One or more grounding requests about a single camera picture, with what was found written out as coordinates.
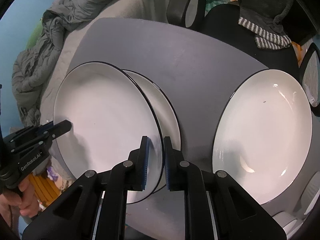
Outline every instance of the gray tabletop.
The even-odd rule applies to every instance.
[[[212,143],[220,115],[236,88],[267,69],[249,55],[212,37],[177,26],[138,19],[102,18],[81,41],[69,71],[88,61],[104,61],[150,78],[171,101],[182,132],[186,160],[211,171]],[[320,167],[319,121],[313,116],[308,158],[295,181],[263,207],[303,218],[297,203]],[[184,239],[182,192],[166,188],[127,205],[126,223],[156,239]]]

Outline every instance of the human hand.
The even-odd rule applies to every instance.
[[[23,193],[22,198],[10,190],[4,190],[0,195],[0,212],[4,220],[10,225],[12,221],[12,210],[10,206],[18,207],[22,216],[34,217],[39,211],[38,199],[35,195],[35,188],[28,178],[19,184],[19,190]]]

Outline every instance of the black chair armrest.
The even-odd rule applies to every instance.
[[[167,20],[170,24],[186,28],[186,12],[190,0],[170,0],[167,9]],[[204,19],[206,0],[198,0],[197,13],[193,24],[188,28],[196,30]]]

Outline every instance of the gray blanket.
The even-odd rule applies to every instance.
[[[43,14],[43,32],[36,45],[21,52],[12,73],[12,92],[25,126],[40,123],[40,95],[54,70],[66,31],[93,20],[111,0],[60,0]]]

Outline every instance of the finger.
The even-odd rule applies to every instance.
[[[11,190],[3,191],[3,201],[5,204],[10,206],[19,206],[22,203],[20,196],[17,193],[12,192]]]
[[[20,209],[25,209],[32,203],[33,196],[35,194],[35,188],[30,183],[26,190],[23,192],[22,203],[19,205]]]
[[[21,192],[24,192],[27,187],[29,186],[30,181],[28,179],[28,177],[24,178],[23,181],[20,182],[18,188],[20,189]]]
[[[25,209],[20,210],[20,214],[22,216],[34,217],[36,214],[38,214],[38,211],[39,203],[36,196],[34,196],[34,198],[32,199],[32,203]]]

